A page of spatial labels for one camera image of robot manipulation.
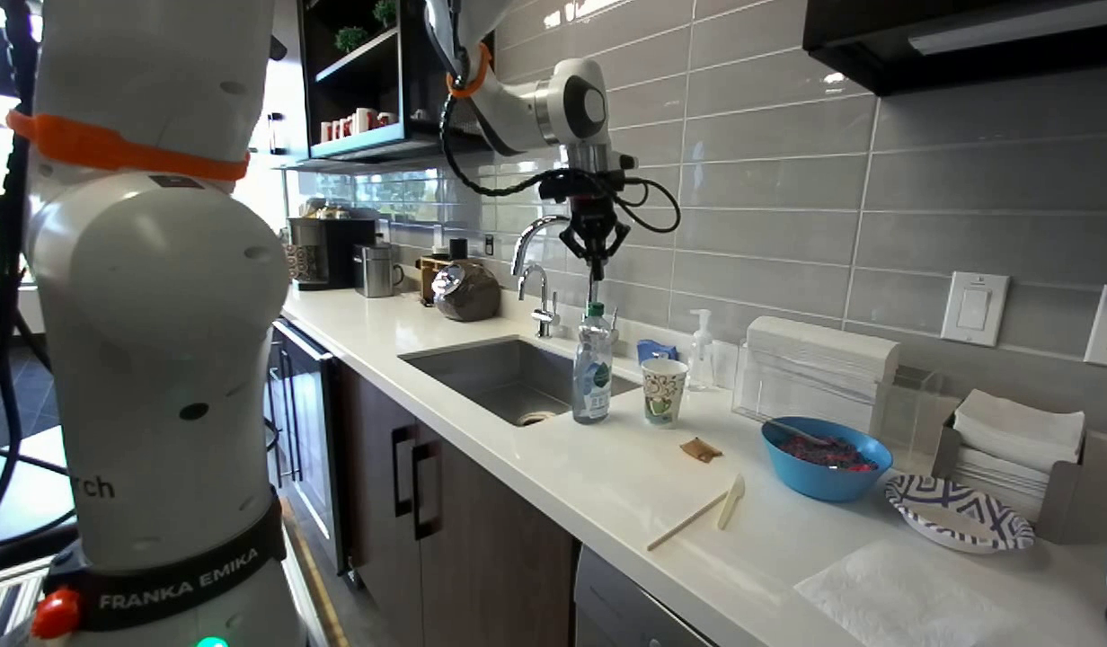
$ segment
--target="soap dispenser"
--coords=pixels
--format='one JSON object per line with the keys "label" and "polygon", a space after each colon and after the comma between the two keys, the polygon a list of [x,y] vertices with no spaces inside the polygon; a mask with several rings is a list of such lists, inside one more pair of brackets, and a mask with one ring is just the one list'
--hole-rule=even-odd
{"label": "soap dispenser", "polygon": [[689,362],[685,385],[714,389],[714,351],[711,351],[707,310],[694,310],[694,318],[696,318],[696,330],[685,348],[685,362]]}

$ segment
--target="faucet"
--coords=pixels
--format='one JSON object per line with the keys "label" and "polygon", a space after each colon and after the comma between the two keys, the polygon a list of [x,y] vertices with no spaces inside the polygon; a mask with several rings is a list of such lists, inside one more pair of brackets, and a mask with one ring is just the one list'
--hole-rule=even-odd
{"label": "faucet", "polygon": [[531,310],[531,318],[538,319],[538,338],[555,338],[555,326],[561,325],[556,318],[556,290],[555,290],[555,310],[550,310],[550,272],[538,265],[538,262],[527,262],[521,271],[521,282],[518,282],[518,302],[525,302],[525,288],[527,288],[527,276],[538,272],[542,276],[542,306]]}
{"label": "faucet", "polygon": [[550,276],[538,262],[525,262],[527,242],[545,231],[567,224],[567,216],[550,216],[550,221],[531,221],[515,246],[512,272],[518,282],[518,302],[525,298],[525,283],[531,272],[542,272],[542,306],[531,313],[538,319],[538,338],[555,338],[555,326],[561,325],[556,318],[556,290],[555,290],[555,310],[550,310]]}
{"label": "faucet", "polygon": [[556,224],[567,224],[567,216],[531,221],[531,224],[518,235],[515,258],[512,258],[515,282],[521,282],[521,271],[525,271],[521,262],[525,262],[527,242],[531,242],[538,231],[556,228]]}

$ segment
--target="gray tile backsplash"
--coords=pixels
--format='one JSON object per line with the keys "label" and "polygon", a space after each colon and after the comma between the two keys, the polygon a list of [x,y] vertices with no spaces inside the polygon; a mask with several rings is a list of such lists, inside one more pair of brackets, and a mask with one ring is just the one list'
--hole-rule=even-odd
{"label": "gray tile backsplash", "polygon": [[[623,318],[689,330],[700,306],[726,342],[759,313],[883,333],[949,395],[1087,409],[1107,431],[1107,369],[1083,362],[1107,283],[1107,67],[876,101],[798,49],[804,0],[620,0],[588,22],[515,8],[500,77],[596,59],[614,144],[685,207],[679,235],[635,231],[612,262]],[[518,175],[515,157],[483,164],[484,185]],[[500,272],[537,213],[531,194],[483,200]],[[584,302],[584,262],[556,242],[545,262]],[[1014,276],[995,348],[937,338],[953,271]]]}

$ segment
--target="cup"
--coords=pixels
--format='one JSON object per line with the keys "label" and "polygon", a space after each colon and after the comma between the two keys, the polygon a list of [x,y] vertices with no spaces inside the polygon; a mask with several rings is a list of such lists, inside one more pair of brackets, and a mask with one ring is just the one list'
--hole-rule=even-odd
{"label": "cup", "polygon": [[646,358],[642,362],[642,409],[649,425],[673,425],[685,395],[685,362]]}

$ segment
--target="orange ring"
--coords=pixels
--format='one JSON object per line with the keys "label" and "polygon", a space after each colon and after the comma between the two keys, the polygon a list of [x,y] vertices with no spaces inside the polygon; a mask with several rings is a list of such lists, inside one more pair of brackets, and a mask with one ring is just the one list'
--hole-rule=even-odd
{"label": "orange ring", "polygon": [[164,146],[143,146],[125,140],[116,129],[61,117],[61,115],[23,115],[11,110],[7,126],[29,140],[40,156],[61,164],[94,164],[94,168],[146,168],[146,174],[180,174],[197,180],[234,185],[246,175],[246,163],[197,157]]}
{"label": "orange ring", "polygon": [[446,77],[446,91],[448,91],[448,98],[457,98],[457,101],[475,98],[475,92],[484,88],[490,61],[493,61],[490,48],[484,48],[484,43],[479,43],[479,72],[475,72],[475,79],[469,79],[465,88],[457,88],[457,82],[452,82],[452,77]]}

